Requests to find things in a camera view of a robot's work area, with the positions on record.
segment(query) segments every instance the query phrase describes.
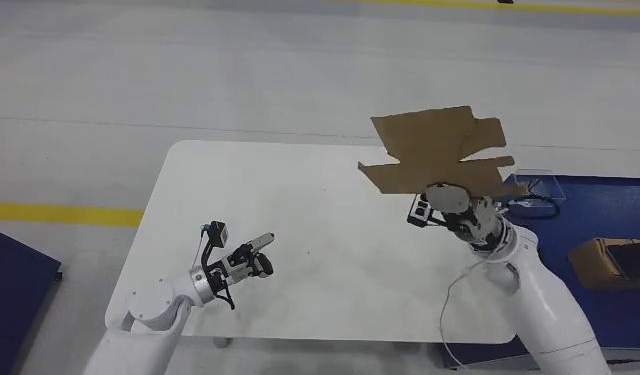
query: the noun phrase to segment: transparent plastic container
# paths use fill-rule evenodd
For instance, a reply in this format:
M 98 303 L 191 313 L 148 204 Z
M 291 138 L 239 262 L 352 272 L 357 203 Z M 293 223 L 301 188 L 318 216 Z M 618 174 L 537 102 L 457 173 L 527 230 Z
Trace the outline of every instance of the transparent plastic container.
M 546 169 L 519 169 L 514 175 L 517 184 L 524 185 L 529 194 L 552 199 L 560 205 L 567 198 L 553 172 Z M 549 203 L 542 200 L 527 200 L 529 207 L 547 207 Z

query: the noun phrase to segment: blue mat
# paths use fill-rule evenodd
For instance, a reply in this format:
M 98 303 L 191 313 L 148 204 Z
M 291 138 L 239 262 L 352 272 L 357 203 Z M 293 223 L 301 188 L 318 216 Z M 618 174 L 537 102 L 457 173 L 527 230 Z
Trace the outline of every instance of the blue mat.
M 529 220 L 519 224 L 538 235 L 542 262 L 566 283 L 591 321 L 600 344 L 638 349 L 640 290 L 584 289 L 569 263 L 568 253 L 594 237 L 640 239 L 640 179 L 574 176 L 557 179 L 567 197 L 560 206 L 560 216 L 550 221 Z M 463 363 L 526 354 L 517 338 L 504 345 L 451 347 Z

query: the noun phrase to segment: white cable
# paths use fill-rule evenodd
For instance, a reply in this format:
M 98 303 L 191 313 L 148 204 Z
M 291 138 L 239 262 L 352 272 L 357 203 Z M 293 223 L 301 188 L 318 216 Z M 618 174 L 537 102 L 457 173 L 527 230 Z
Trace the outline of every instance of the white cable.
M 456 358 L 456 356 L 453 355 L 453 353 L 451 352 L 451 349 L 449 349 L 449 345 L 447 344 L 447 341 L 444 340 L 444 328 L 442 325 L 442 322 L 444 320 L 444 312 L 447 309 L 447 304 L 449 303 L 449 298 L 451 297 L 451 289 L 453 288 L 453 286 L 458 283 L 459 280 L 465 278 L 466 276 L 471 274 L 471 271 L 473 271 L 474 268 L 485 264 L 487 261 L 491 260 L 493 258 L 493 256 L 498 252 L 498 250 L 500 250 L 500 248 L 502 247 L 502 245 L 506 243 L 506 239 L 500 243 L 492 252 L 491 254 L 489 254 L 487 256 L 487 258 L 485 258 L 482 261 L 478 261 L 477 263 L 473 264 L 472 266 L 469 267 L 469 269 L 467 269 L 465 272 L 463 272 L 459 277 L 457 277 L 453 282 L 451 282 L 451 284 L 449 285 L 449 287 L 447 288 L 447 297 L 444 300 L 444 305 L 442 306 L 442 311 L 440 311 L 440 338 L 442 339 L 442 344 L 444 344 L 444 348 L 447 349 L 447 353 L 449 353 L 449 355 L 451 356 L 451 358 L 453 358 L 453 360 L 462 368 L 464 369 L 469 369 L 469 367 L 467 367 L 466 365 L 464 365 L 463 363 L 460 362 L 460 360 L 458 360 Z

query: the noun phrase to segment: table leg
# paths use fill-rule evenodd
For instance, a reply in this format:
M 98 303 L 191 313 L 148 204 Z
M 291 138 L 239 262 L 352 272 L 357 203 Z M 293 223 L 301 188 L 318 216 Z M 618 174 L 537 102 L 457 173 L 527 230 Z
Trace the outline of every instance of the table leg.
M 213 338 L 213 345 L 219 349 L 225 349 L 233 343 L 233 338 Z

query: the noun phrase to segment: gray floor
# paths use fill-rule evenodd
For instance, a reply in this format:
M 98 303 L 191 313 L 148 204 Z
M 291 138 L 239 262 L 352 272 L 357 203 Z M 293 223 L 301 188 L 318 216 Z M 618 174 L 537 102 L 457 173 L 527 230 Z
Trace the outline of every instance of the gray floor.
M 179 140 L 378 144 L 371 115 L 460 104 L 502 118 L 517 149 L 638 151 L 639 25 L 337 1 L 0 0 L 0 201 L 142 208 Z M 135 231 L 0 230 L 65 265 L 21 373 L 79 373 Z M 192 340 L 169 373 L 439 372 L 386 344 Z

